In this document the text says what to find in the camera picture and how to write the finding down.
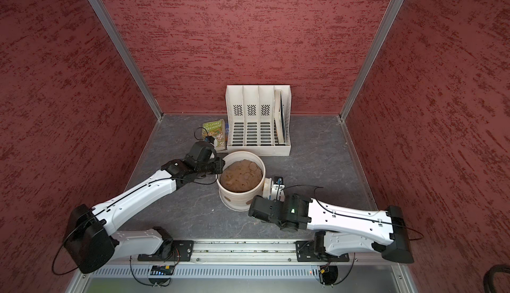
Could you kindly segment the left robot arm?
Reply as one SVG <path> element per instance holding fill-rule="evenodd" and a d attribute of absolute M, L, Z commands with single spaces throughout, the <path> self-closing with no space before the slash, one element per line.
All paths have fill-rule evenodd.
<path fill-rule="evenodd" d="M 175 257 L 173 237 L 162 227 L 121 231 L 121 226 L 155 201 L 183 186 L 198 184 L 208 175 L 219 177 L 225 161 L 207 141 L 197 141 L 182 159 L 170 160 L 133 188 L 89 208 L 80 205 L 70 214 L 61 247 L 83 274 L 102 268 L 111 260 L 147 255 L 160 261 Z"/>

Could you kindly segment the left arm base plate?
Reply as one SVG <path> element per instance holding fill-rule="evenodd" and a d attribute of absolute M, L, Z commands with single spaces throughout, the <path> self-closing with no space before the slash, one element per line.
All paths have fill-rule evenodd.
<path fill-rule="evenodd" d="M 195 242 L 191 240 L 165 240 L 152 255 L 138 255 L 141 262 L 189 262 Z"/>

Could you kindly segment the blue white scrub brush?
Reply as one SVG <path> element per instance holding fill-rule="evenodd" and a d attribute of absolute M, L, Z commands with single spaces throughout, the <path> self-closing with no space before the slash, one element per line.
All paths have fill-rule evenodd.
<path fill-rule="evenodd" d="M 272 188 L 273 188 L 272 178 L 265 178 L 262 197 L 265 199 L 271 200 L 272 199 Z"/>

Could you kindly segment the white ceramic pot with mud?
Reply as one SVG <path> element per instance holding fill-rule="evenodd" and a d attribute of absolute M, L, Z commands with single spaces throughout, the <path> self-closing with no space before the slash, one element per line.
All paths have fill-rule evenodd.
<path fill-rule="evenodd" d="M 230 153 L 223 160 L 217 180 L 220 200 L 233 211 L 246 212 L 253 198 L 263 193 L 266 167 L 259 156 L 247 151 Z"/>

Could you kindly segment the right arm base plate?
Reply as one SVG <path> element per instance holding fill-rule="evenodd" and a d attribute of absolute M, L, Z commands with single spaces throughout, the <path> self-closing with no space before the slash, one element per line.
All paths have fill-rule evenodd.
<path fill-rule="evenodd" d="M 296 241 L 296 258 L 298 262 L 349 262 L 348 254 L 332 256 L 326 253 L 316 253 L 313 241 Z"/>

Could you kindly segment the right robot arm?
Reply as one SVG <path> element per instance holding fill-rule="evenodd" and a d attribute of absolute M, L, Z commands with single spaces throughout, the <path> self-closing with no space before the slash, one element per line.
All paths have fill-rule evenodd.
<path fill-rule="evenodd" d="M 414 262 L 403 211 L 395 205 L 381 211 L 363 211 L 295 193 L 284 201 L 256 196 L 248 215 L 273 223 L 282 231 L 316 232 L 313 242 L 319 256 L 374 252 L 390 262 Z"/>

